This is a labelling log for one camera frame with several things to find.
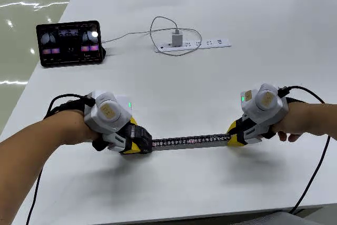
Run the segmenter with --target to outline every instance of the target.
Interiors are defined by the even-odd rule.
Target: black wire
[[[45,119],[45,118],[51,116],[51,115],[50,115],[50,111],[52,110],[53,104],[55,103],[56,100],[58,100],[58,99],[60,99],[60,98],[62,98],[62,97],[78,97],[78,98],[80,98],[80,99],[85,99],[85,100],[90,99],[90,98],[88,98],[88,97],[81,96],[81,95],[77,95],[77,94],[72,94],[72,93],[69,93],[69,94],[63,94],[63,95],[57,96],[57,97],[53,98],[53,100],[51,101],[51,103],[50,103],[50,105],[49,105],[49,107],[48,107],[46,116],[45,116],[43,119]],[[28,214],[28,216],[27,216],[26,225],[29,224],[29,221],[30,221],[31,216],[32,216],[32,213],[33,213],[33,209],[34,209],[35,202],[36,202],[37,191],[38,191],[38,186],[39,186],[39,184],[40,184],[40,179],[41,179],[42,171],[43,171],[43,167],[42,167],[41,172],[40,172],[40,174],[38,175],[37,180],[36,180],[36,186],[35,186],[35,192],[34,192],[33,202],[32,202],[31,209],[29,210],[29,214]]]
[[[309,89],[307,88],[304,88],[304,87],[301,87],[301,86],[288,86],[286,88],[288,91],[292,90],[292,89],[299,89],[299,90],[303,90],[303,91],[306,91],[308,93],[310,93],[311,95],[313,95],[316,99],[318,99],[322,104],[325,104],[325,102],[319,97],[317,96],[314,92],[310,91]],[[302,200],[304,199],[306,193],[308,192],[310,186],[311,186],[311,183],[313,182],[313,180],[315,179],[316,177],[316,174],[318,173],[322,163],[323,163],[323,160],[324,160],[324,157],[325,157],[325,154],[326,154],[326,151],[328,149],[328,146],[329,146],[329,143],[330,143],[330,136],[328,136],[327,140],[326,140],[326,143],[325,143],[325,147],[323,149],[323,152],[322,152],[322,155],[321,155],[321,158],[318,162],[318,165],[316,167],[316,169],[314,170],[314,173],[312,174],[308,184],[306,185],[305,189],[304,189],[304,192],[302,193],[301,197],[299,198],[298,202],[296,203],[296,205],[290,210],[289,213],[291,214],[294,214],[294,212],[296,211],[296,209],[299,207],[299,205],[301,204]]]
[[[290,91],[292,89],[299,89],[299,90],[306,91],[306,92],[310,93],[311,95],[313,95],[319,102],[321,102],[322,104],[325,104],[325,102],[320,97],[318,97],[314,92],[310,91],[309,89],[307,89],[305,87],[294,85],[294,86],[288,86],[287,89],[288,89],[288,91]]]
[[[34,198],[33,198],[33,203],[32,203],[32,206],[31,206],[31,209],[29,210],[29,214],[27,216],[27,221],[26,221],[26,225],[29,224],[29,221],[31,220],[31,216],[32,216],[32,212],[33,212],[33,209],[34,209],[34,206],[35,206],[35,202],[36,202],[36,196],[37,196],[37,191],[38,191],[38,185],[40,184],[40,179],[41,179],[41,175],[42,175],[42,170],[43,170],[43,167],[40,171],[40,174],[38,175],[37,177],[37,181],[36,181],[36,187],[35,187],[35,192],[34,192]]]

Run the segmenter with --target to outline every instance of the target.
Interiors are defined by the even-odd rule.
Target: black cable
[[[26,225],[29,224],[29,221],[31,220],[31,216],[32,216],[32,212],[33,212],[33,209],[34,209],[34,206],[35,206],[35,202],[36,202],[36,196],[37,196],[37,191],[38,191],[38,185],[40,184],[40,179],[41,179],[41,175],[42,175],[42,170],[43,170],[43,167],[40,171],[40,174],[38,175],[37,177],[37,180],[36,180],[36,187],[35,187],[35,192],[34,192],[34,198],[33,198],[33,202],[32,202],[32,206],[31,206],[31,209],[29,210],[29,214],[27,216],[27,221],[26,221]]]
[[[88,97],[88,96],[81,96],[81,95],[77,95],[77,94],[72,94],[72,93],[69,93],[69,94],[63,94],[63,95],[60,95],[60,96],[57,96],[55,98],[53,98],[53,100],[51,101],[49,107],[48,107],[48,110],[47,110],[47,113],[46,113],[46,116],[43,118],[47,118],[50,115],[50,112],[52,110],[52,107],[53,107],[53,104],[55,103],[56,100],[62,98],[62,97],[77,97],[79,99],[82,99],[84,100],[84,103],[87,104],[88,106],[93,106],[95,104],[95,99],[91,98],[91,97]],[[41,179],[41,175],[42,175],[42,171],[43,171],[43,167],[41,169],[41,172],[40,174],[38,175],[37,177],[37,180],[36,180],[36,186],[35,186],[35,192],[34,192],[34,197],[33,197],[33,202],[32,202],[32,206],[31,206],[31,209],[29,210],[29,214],[27,216],[27,221],[26,221],[26,225],[29,224],[29,221],[31,219],[31,216],[32,216],[32,213],[33,213],[33,209],[34,209],[34,206],[35,206],[35,202],[36,202],[36,197],[37,197],[37,191],[38,191],[38,186],[40,184],[40,179]]]
[[[306,91],[308,92],[309,94],[313,95],[316,99],[318,99],[322,104],[325,104],[325,102],[319,97],[317,96],[314,92],[310,91],[309,89],[307,88],[304,88],[304,87],[301,87],[301,86],[288,86],[288,87],[284,87],[284,88],[281,88],[279,89],[279,95],[280,97],[284,97],[286,96],[287,94],[289,94],[290,90],[292,89],[299,89],[299,90],[303,90],[303,91]],[[327,140],[326,140],[326,143],[325,143],[325,147],[323,149],[323,152],[322,152],[322,155],[321,155],[321,158],[318,162],[318,165],[316,167],[316,169],[314,170],[308,184],[306,185],[305,189],[304,189],[304,192],[302,193],[301,197],[299,198],[298,202],[295,204],[295,206],[290,210],[289,213],[291,214],[294,214],[294,212],[296,211],[296,209],[299,207],[299,205],[301,204],[302,200],[304,199],[306,193],[308,192],[313,180],[315,179],[322,163],[323,163],[323,160],[324,160],[324,157],[325,157],[325,154],[326,154],[326,151],[328,149],[328,146],[329,146],[329,143],[330,143],[330,136],[328,136]]]

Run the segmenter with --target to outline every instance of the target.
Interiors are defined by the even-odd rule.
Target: power strip
[[[171,43],[160,44],[157,47],[161,52],[169,51],[181,51],[181,50],[192,50],[200,45],[200,40],[197,41],[185,41],[181,47],[173,47]],[[212,40],[202,40],[200,49],[202,48],[213,48],[213,47],[230,47],[231,44],[228,39],[212,39]]]

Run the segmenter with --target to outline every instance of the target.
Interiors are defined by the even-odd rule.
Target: finger
[[[286,141],[286,133],[280,131],[277,134],[279,135],[280,141],[282,141],[282,142]]]
[[[300,138],[300,136],[301,136],[300,134],[291,134],[288,137],[288,141],[295,142],[298,140],[298,138]]]

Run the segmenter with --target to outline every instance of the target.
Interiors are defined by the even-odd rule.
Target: shiny floor
[[[39,60],[35,26],[57,22],[68,1],[0,0],[0,133]],[[336,210],[321,209],[310,219],[335,224]]]

